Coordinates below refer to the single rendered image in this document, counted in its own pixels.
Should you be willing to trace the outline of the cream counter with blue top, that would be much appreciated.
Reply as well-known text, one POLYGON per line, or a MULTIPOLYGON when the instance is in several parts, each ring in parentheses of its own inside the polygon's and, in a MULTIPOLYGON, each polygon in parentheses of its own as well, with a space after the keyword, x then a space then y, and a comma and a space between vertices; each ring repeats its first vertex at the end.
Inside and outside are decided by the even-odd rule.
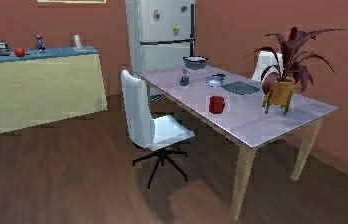
POLYGON ((0 134, 106 109, 96 49, 0 56, 0 134))

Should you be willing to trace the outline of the framed picture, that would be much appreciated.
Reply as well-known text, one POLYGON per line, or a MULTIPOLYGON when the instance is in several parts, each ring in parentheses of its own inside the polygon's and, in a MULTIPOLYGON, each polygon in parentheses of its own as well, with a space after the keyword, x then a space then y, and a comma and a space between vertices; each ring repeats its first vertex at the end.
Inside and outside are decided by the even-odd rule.
POLYGON ((105 4, 107 0, 36 0, 39 3, 105 4))

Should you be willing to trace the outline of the small grey bottle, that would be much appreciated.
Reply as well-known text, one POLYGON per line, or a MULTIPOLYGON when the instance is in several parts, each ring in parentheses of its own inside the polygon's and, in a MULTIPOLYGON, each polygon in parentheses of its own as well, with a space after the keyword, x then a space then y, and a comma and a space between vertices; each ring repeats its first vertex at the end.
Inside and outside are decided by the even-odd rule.
POLYGON ((181 86, 187 86, 189 84, 189 76, 186 69, 182 70, 182 76, 180 77, 179 84, 181 86))

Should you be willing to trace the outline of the red mug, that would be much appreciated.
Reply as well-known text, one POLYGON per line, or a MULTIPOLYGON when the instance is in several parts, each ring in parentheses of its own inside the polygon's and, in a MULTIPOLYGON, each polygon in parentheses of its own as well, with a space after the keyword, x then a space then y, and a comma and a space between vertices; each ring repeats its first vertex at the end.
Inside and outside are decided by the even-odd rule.
POLYGON ((221 114, 225 108, 224 98, 221 96, 211 96, 209 100, 209 112, 221 114))

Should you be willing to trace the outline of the purple house plant orange pot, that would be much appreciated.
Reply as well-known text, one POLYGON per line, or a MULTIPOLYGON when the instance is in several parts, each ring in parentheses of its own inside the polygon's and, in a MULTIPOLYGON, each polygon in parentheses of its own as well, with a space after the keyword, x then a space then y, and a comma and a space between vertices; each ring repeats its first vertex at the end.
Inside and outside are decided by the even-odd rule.
MULTIPOLYGON (((264 99, 262 107, 265 109, 265 113, 269 112, 271 105, 279 105, 283 110, 283 115, 288 114, 291 99, 294 94, 294 88, 297 83, 300 84, 300 92, 304 92, 307 83, 314 84, 314 79, 309 72, 304 61, 312 58, 316 58, 325 62, 328 67, 334 72, 330 63, 321 55, 312 51, 302 50, 302 47, 309 41, 315 40, 316 37, 323 33, 343 31, 343 28, 328 28, 314 31, 302 31, 297 27, 292 27, 289 33, 289 37, 285 38, 280 33, 269 33, 268 36, 275 36, 282 54, 283 70, 280 70, 279 65, 270 65, 262 73, 262 91, 264 99)), ((253 51, 253 54, 260 53, 261 51, 269 51, 274 56, 277 56, 277 52, 273 47, 263 46, 253 51)))

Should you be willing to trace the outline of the dark grey mat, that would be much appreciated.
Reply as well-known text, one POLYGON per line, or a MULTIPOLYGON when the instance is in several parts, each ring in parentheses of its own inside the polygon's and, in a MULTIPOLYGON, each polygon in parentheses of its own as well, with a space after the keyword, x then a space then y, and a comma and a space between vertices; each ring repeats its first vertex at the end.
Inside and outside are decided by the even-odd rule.
POLYGON ((243 83, 241 81, 222 85, 222 88, 238 95, 252 94, 259 91, 258 87, 243 83))

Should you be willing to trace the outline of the white swivel chair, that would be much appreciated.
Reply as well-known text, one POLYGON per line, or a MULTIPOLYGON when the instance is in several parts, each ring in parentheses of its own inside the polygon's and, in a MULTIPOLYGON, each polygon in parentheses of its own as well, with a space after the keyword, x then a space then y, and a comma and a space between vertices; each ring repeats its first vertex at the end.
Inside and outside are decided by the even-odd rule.
POLYGON ((178 144, 194 137, 195 133, 182 126, 171 115, 152 117, 147 86, 142 79, 123 70, 121 85, 129 137, 136 148, 150 150, 149 154, 134 159, 132 165, 135 166, 138 162, 157 157, 147 188, 150 188, 158 166, 163 166, 166 161, 187 181, 187 174, 170 158, 170 155, 179 154, 187 157, 188 153, 182 151, 178 144))

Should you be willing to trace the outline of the purple bottle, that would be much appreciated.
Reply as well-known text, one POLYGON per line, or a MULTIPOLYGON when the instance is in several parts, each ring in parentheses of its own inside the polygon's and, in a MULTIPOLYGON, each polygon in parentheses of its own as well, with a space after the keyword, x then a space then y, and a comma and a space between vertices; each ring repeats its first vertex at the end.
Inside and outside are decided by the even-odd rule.
POLYGON ((40 36, 39 34, 36 35, 36 40, 37 42, 37 46, 40 52, 44 52, 45 51, 45 45, 43 43, 43 38, 42 36, 40 36))

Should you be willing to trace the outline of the grey table with wooden legs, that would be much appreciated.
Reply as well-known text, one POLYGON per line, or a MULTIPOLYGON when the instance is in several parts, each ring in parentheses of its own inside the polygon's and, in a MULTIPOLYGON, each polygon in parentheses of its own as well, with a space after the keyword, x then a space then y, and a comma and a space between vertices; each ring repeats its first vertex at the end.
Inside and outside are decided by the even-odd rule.
POLYGON ((306 134, 291 175, 292 180, 298 180, 324 118, 337 109, 335 106, 295 94, 286 116, 279 109, 265 113, 261 91, 238 95, 221 87, 208 86, 206 78, 218 73, 218 68, 208 66, 191 72, 187 86, 178 83, 181 71, 181 67, 173 67, 140 72, 138 75, 148 85, 161 91, 167 98, 239 147, 231 203, 233 221, 239 218, 256 151, 293 131, 305 128, 306 134), (221 114, 209 112, 211 96, 224 98, 225 108, 221 114))

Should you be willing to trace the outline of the grey fridge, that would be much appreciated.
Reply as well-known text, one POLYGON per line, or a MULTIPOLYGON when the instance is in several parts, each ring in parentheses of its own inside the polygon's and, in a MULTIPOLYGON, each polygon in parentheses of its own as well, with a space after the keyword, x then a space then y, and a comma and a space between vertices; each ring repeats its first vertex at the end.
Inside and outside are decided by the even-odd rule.
POLYGON ((180 66, 191 55, 192 3, 196 0, 125 0, 134 72, 180 66))

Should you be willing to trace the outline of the grey pot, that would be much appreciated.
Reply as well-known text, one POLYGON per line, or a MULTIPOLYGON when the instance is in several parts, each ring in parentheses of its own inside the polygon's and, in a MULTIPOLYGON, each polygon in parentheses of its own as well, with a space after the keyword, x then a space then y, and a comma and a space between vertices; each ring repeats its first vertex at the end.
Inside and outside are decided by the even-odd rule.
POLYGON ((204 69, 208 58, 203 56, 188 56, 183 58, 185 67, 191 70, 204 69))

